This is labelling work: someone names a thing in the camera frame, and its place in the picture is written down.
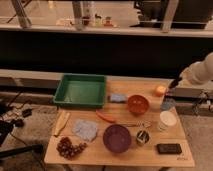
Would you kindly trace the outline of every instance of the floor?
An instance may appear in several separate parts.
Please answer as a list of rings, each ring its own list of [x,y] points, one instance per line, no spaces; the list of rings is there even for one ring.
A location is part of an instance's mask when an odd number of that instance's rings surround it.
[[[16,94],[1,93],[1,97],[11,99]],[[36,103],[51,103],[52,96],[45,98],[42,95],[29,95],[22,94],[18,99],[20,102],[16,105],[21,106],[26,100],[31,100],[32,104],[26,104],[22,109],[17,109],[16,114],[24,109],[33,109],[32,115],[25,118],[25,126],[23,128],[14,128],[12,134],[24,140],[27,144],[41,143],[46,150],[50,132],[53,122],[56,117],[57,109],[55,106],[38,105]],[[178,106],[177,111],[180,114],[182,107]],[[211,116],[195,116],[195,115],[180,115],[190,148],[196,163],[195,168],[171,168],[170,171],[212,171],[213,163],[210,162],[213,155],[213,117]],[[23,147],[24,145],[12,136],[8,135],[1,150]],[[36,157],[43,161],[44,153],[42,155],[36,154]],[[64,170],[61,165],[44,164],[47,171],[60,171]],[[32,156],[31,153],[19,154],[13,157],[8,157],[2,160],[1,166],[4,171],[40,171],[43,170],[39,162]],[[102,166],[70,166],[74,171],[100,171]],[[156,167],[115,167],[107,166],[106,171],[156,171]]]

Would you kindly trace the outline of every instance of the small metal cup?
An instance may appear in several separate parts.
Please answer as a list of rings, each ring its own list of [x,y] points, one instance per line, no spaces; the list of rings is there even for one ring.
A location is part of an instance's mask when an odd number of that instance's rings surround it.
[[[144,144],[146,144],[149,141],[149,134],[148,132],[144,131],[144,130],[140,130],[138,131],[137,135],[136,135],[136,141],[139,145],[143,146]]]

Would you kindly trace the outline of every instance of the wooden table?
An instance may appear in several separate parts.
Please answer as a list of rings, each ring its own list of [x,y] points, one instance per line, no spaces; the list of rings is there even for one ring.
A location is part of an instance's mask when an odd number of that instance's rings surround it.
[[[116,165],[116,166],[162,166],[162,167],[193,167],[194,160],[186,140],[179,117],[175,108],[171,111],[177,118],[177,124],[167,130],[160,132],[157,129],[157,123],[160,114],[160,105],[162,98],[154,97],[153,90],[162,82],[156,81],[107,81],[107,96],[110,93],[124,93],[128,97],[134,94],[140,94],[146,97],[150,102],[150,109],[140,117],[133,116],[128,110],[126,104],[106,103],[101,110],[103,113],[111,115],[117,119],[117,123],[138,123],[140,121],[150,121],[151,127],[147,128],[150,140],[143,147],[137,145],[135,136],[138,127],[128,127],[131,136],[131,148],[122,154],[113,154],[109,152],[102,141],[104,130],[110,123],[100,119],[95,114],[95,110],[69,110],[71,116],[59,137],[51,136],[46,151],[45,162],[52,164],[80,164],[80,165]],[[59,156],[56,150],[57,143],[61,137],[68,136],[73,144],[83,142],[72,132],[72,127],[76,119],[86,119],[99,123],[97,138],[88,143],[88,147],[72,160],[64,159]],[[159,155],[156,150],[158,143],[180,143],[183,153],[180,155]]]

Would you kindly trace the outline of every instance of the table leg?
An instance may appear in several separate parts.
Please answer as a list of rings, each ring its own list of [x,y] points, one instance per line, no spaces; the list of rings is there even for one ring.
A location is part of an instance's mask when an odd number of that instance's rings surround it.
[[[103,167],[102,167],[102,171],[105,171],[105,169],[106,169],[106,166],[103,166]]]
[[[159,171],[167,171],[169,169],[170,169],[170,167],[162,167],[162,168],[159,169]]]
[[[73,171],[72,168],[69,167],[68,164],[62,164],[64,171]]]

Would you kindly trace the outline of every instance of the carrot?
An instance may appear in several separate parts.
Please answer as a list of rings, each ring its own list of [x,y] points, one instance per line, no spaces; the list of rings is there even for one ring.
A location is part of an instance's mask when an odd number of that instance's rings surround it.
[[[116,119],[112,116],[107,116],[106,114],[101,113],[100,111],[96,110],[96,114],[103,120],[110,122],[110,123],[115,123]]]

